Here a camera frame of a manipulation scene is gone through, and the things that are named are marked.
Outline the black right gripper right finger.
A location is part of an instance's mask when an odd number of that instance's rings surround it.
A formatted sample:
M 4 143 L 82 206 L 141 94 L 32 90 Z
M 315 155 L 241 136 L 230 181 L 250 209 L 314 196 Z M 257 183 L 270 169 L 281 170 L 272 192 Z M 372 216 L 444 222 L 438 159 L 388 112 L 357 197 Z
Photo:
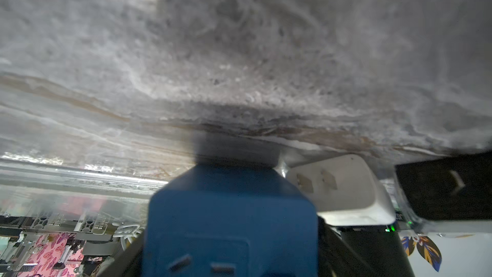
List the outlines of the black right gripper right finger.
M 318 217 L 318 276 L 378 276 L 360 256 Z

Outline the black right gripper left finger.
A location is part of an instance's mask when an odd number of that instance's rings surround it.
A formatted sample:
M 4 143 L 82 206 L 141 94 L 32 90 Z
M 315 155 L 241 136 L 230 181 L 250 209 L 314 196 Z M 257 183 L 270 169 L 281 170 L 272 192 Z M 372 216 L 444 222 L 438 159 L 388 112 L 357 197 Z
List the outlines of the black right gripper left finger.
M 136 241 L 97 276 L 141 277 L 145 237 L 146 232 L 140 234 Z

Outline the white plug adapter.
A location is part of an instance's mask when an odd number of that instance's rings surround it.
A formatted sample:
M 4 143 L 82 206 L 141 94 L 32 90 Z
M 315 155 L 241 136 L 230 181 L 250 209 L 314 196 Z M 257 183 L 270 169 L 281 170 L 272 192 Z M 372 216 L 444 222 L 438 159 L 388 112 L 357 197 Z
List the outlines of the white plug adapter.
M 336 227 L 386 226 L 396 221 L 392 200 L 368 164 L 344 155 L 291 168 L 285 178 Z

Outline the blue cube socket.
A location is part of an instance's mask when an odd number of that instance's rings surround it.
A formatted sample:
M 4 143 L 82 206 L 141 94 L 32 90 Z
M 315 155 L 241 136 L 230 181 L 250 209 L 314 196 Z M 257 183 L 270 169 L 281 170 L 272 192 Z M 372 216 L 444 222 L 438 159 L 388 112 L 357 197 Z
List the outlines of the blue cube socket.
M 149 202 L 143 276 L 316 276 L 313 204 L 273 169 L 198 165 Z

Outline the black plug adapter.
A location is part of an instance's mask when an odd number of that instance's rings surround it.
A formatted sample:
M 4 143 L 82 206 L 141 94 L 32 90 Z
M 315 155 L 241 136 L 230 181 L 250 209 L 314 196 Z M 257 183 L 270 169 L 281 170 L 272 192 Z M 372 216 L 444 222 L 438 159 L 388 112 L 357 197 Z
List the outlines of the black plug adapter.
M 422 219 L 491 219 L 490 151 L 401 164 L 395 170 L 410 209 Z

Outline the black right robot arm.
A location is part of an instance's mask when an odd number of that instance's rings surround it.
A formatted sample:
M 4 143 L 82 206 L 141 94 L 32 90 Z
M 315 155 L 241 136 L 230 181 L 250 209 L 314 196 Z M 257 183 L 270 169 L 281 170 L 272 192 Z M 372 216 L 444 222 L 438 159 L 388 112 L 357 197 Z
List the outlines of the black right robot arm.
M 318 217 L 318 276 L 413 276 L 400 239 L 392 228 L 343 228 L 337 233 Z M 145 276 L 150 256 L 138 239 L 107 268 L 94 276 Z

